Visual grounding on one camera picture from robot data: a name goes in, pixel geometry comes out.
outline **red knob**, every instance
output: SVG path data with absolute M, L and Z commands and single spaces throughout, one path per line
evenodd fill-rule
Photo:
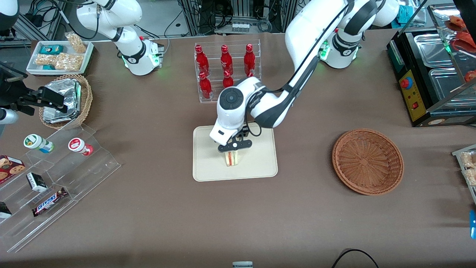
M 400 82 L 400 86 L 402 88 L 407 88 L 410 85 L 410 81 L 408 79 L 403 79 L 402 82 Z

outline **empty wicker basket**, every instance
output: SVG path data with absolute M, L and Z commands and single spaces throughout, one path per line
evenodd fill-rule
M 79 74 L 62 75 L 62 76 L 56 78 L 55 81 L 63 80 L 63 79 L 67 79 L 67 78 L 76 79 L 81 84 L 81 114 L 75 120 L 73 120 L 73 123 L 71 123 L 70 126 L 74 127 L 74 126 L 81 125 L 81 123 L 83 123 L 84 120 L 86 120 L 86 117 L 88 116 L 88 113 L 89 113 L 89 109 L 91 108 L 92 91 L 91 91 L 91 87 L 88 83 L 88 80 L 86 80 L 86 78 L 84 78 L 84 76 L 79 75 Z M 54 129 L 60 129 L 64 125 L 69 123 L 69 122 L 61 122 L 61 123 L 49 124 L 49 123 L 47 123 L 43 120 L 43 112 L 44 112 L 44 108 L 41 107 L 40 112 L 38 114 L 40 115 L 41 122 L 43 122 L 43 124 L 45 126 L 48 126 L 48 127 L 54 128 Z
M 343 134 L 334 145 L 332 164 L 342 182 L 368 196 L 390 192 L 403 177 L 399 149 L 386 136 L 371 129 Z

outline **acrylic bottle rack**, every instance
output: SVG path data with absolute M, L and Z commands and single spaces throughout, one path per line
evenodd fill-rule
M 30 150 L 20 157 L 26 169 L 0 185 L 0 201 L 12 213 L 7 219 L 0 218 L 0 239 L 6 251 L 19 251 L 120 167 L 94 138 L 94 133 L 88 126 L 77 126 L 73 121 L 47 138 L 55 144 L 52 152 Z M 74 137 L 92 145 L 93 153 L 83 156 L 70 151 L 68 142 Z M 26 179 L 29 172 L 41 175 L 48 189 L 42 193 L 32 191 Z M 34 217 L 31 210 L 62 187 L 68 195 Z
M 196 72 L 196 79 L 197 79 L 197 87 L 198 87 L 198 97 L 201 103 L 214 103 L 218 100 L 218 96 L 220 95 L 223 88 L 223 69 L 221 67 L 221 46 L 227 45 L 228 51 L 231 55 L 231 59 L 233 61 L 233 75 L 231 76 L 234 82 L 246 78 L 245 74 L 245 53 L 246 53 L 246 45 L 252 44 L 253 45 L 253 52 L 255 54 L 255 73 L 254 76 L 261 81 L 261 42 L 260 39 L 254 40 L 242 40 L 242 41 L 223 41 L 223 42 L 203 42 L 203 43 L 195 43 L 195 45 L 201 45 L 203 52 L 208 58 L 208 64 L 210 66 L 210 76 L 208 79 L 211 83 L 211 88 L 213 91 L 213 97 L 211 99 L 206 99 L 202 95 L 202 91 L 200 90 L 200 78 L 198 74 L 200 73 L 198 69 L 197 61 L 195 60 L 197 54 L 194 54 L 194 63 L 195 63 L 195 72 Z

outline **yellow control panel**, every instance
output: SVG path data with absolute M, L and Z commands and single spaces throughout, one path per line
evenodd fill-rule
M 398 82 L 400 83 L 403 97 L 407 103 L 410 117 L 412 118 L 412 121 L 415 122 L 418 118 L 426 114 L 426 108 L 421 99 L 417 84 L 415 83 L 412 70 L 409 70 Z

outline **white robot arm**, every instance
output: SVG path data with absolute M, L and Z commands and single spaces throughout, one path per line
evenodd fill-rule
M 142 9 L 136 0 L 92 2 L 98 6 L 85 3 L 76 9 L 79 21 L 84 27 L 98 31 L 113 41 L 131 73 L 145 75 L 160 66 L 158 45 L 149 40 L 141 40 L 131 27 L 142 18 Z
M 333 68 L 350 65 L 363 32 L 378 18 L 389 24 L 398 13 L 397 0 L 313 0 L 292 20 L 286 30 L 286 47 L 294 64 L 294 74 L 281 89 L 272 91 L 256 77 L 239 81 L 218 97 L 218 118 L 210 137 L 219 151 L 238 150 L 251 143 L 230 142 L 242 134 L 246 113 L 264 128 L 278 126 L 319 62 L 319 49 L 328 40 L 326 63 Z

